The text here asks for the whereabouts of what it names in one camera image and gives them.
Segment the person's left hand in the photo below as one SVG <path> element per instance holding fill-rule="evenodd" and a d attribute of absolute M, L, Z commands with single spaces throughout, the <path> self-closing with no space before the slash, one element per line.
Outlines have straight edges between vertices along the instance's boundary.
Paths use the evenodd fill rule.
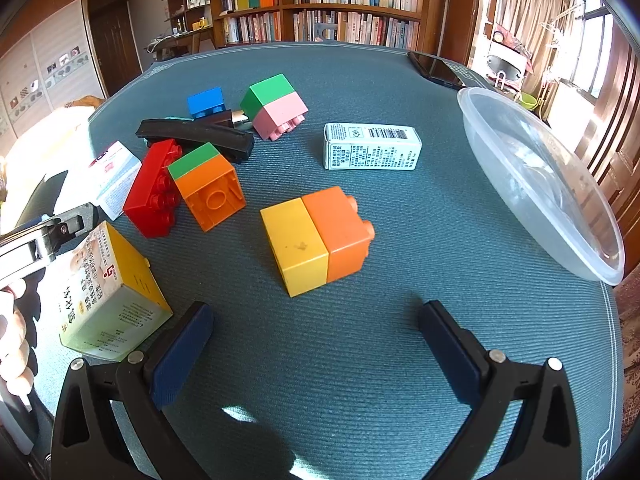
<path fill-rule="evenodd" d="M 26 322 L 15 307 L 15 301 L 25 292 L 26 283 L 22 278 L 1 291 L 1 378 L 14 396 L 28 396 L 34 382 L 34 373 L 28 365 Z"/>

